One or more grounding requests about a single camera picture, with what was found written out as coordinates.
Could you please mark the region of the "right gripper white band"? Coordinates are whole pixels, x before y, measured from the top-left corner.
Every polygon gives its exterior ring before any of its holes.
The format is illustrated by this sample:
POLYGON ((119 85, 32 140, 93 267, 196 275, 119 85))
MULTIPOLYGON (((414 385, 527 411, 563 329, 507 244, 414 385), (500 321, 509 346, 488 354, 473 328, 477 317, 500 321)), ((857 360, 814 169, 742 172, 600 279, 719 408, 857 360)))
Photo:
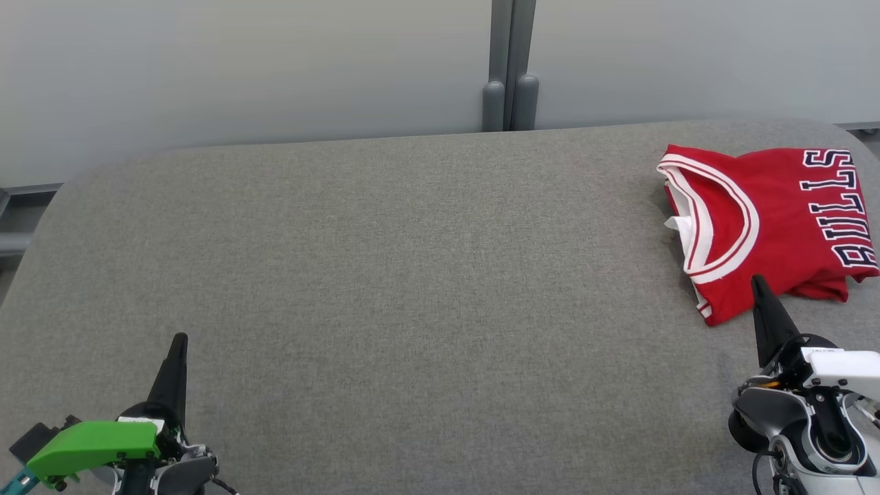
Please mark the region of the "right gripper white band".
POLYGON ((764 276, 752 276, 751 289, 758 366, 769 378, 767 388, 790 393, 829 388, 878 401, 876 351, 847 351, 822 336, 800 334, 764 276))

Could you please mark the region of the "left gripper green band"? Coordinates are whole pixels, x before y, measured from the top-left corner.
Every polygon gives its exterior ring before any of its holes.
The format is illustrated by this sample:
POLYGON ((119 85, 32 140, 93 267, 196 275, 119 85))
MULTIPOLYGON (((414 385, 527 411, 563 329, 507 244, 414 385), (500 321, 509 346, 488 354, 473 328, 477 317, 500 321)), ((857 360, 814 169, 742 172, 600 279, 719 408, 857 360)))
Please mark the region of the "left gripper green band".
POLYGON ((57 432, 26 467, 42 482, 127 461, 179 457, 186 420, 188 335, 175 334, 148 402, 127 408, 113 421, 81 421, 57 432))

